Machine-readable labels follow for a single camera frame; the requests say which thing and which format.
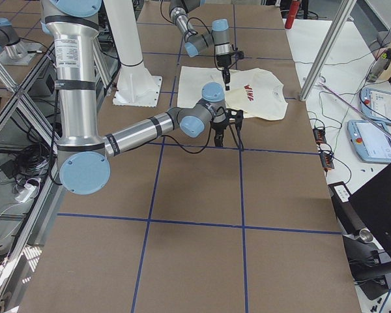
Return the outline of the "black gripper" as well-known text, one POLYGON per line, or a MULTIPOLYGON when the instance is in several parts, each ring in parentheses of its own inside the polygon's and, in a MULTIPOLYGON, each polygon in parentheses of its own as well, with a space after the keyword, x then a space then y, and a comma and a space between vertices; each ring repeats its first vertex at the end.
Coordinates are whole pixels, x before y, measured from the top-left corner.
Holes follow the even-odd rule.
POLYGON ((222 73, 222 79, 224 81, 224 85, 226 85, 226 91, 230 90, 230 80, 231 75, 229 71, 229 67, 232 64, 232 57, 230 53, 216 55, 216 67, 222 73))
POLYGON ((212 121, 212 128, 215 131, 214 144, 218 147, 223 146, 224 130, 229 124, 229 119, 226 110, 220 110, 218 115, 212 121))

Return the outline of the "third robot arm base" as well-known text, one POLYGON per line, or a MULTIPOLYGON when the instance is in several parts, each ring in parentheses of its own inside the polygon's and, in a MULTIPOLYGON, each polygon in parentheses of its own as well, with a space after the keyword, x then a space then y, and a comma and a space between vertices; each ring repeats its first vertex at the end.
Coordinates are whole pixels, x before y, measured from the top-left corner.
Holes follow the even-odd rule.
POLYGON ((42 53, 40 43, 23 41, 6 18, 0 18, 0 62, 4 65, 27 66, 36 54, 42 53))

